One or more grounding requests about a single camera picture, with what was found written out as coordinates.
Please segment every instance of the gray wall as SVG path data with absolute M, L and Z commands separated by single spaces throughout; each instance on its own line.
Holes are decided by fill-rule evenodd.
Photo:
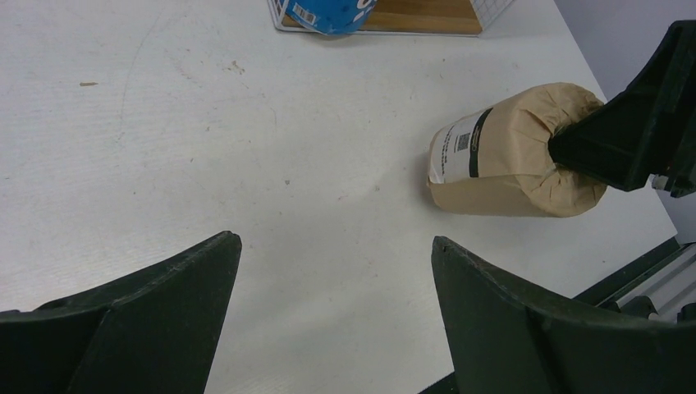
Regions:
M 611 99 L 643 68 L 670 23 L 696 19 L 696 0 L 556 0 L 602 91 Z M 696 194 L 659 193 L 681 242 L 696 241 Z

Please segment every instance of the cylindrical package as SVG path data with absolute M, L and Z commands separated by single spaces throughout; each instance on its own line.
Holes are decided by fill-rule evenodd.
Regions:
M 377 0 L 289 0 L 287 13 L 307 29 L 338 35 L 356 31 Z
M 577 85 L 537 86 L 443 128 L 430 144 L 428 187 L 453 213 L 570 217 L 607 186 L 554 164 L 547 142 L 602 106 Z

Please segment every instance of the black stripe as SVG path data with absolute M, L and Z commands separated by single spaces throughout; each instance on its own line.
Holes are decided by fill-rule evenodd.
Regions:
M 472 178 L 479 177 L 479 140 L 481 139 L 481 130 L 483 129 L 483 123 L 486 121 L 488 114 L 491 113 L 493 108 L 489 108 L 481 114 L 481 117 L 476 121 L 476 126 L 474 127 L 474 132 L 471 133 L 471 148 L 469 157 L 469 176 Z

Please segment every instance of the wooden board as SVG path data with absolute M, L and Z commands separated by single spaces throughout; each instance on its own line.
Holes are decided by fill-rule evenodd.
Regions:
M 282 24 L 302 27 L 288 15 Z M 479 34 L 483 31 L 468 0 L 378 0 L 360 28 L 399 33 Z

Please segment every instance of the paper-wrapped roll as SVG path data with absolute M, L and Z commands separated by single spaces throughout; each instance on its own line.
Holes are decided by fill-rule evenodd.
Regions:
M 607 186 L 558 167 L 547 142 L 602 106 L 577 85 L 537 86 L 440 130 L 430 144 L 428 187 L 453 213 L 579 215 Z

